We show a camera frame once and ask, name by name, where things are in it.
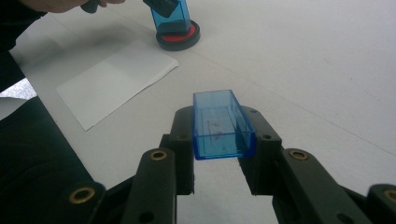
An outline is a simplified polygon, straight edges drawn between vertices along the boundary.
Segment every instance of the black base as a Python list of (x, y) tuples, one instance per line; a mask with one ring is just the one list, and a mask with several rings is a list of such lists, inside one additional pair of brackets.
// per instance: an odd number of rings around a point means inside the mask
[(191, 21), (191, 28), (186, 35), (160, 35), (157, 33), (157, 41), (162, 49), (180, 51), (194, 46), (201, 37), (200, 27), (195, 21)]

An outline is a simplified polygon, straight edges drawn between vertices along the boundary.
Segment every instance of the blue plastic box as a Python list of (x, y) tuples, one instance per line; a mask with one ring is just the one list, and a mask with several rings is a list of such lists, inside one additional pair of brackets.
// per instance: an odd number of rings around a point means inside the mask
[(232, 91), (193, 95), (193, 146), (196, 160), (254, 154), (253, 126)]
[(191, 21), (186, 0), (178, 1), (177, 7), (169, 18), (161, 16), (153, 9), (151, 13), (159, 35), (184, 35), (190, 30)]

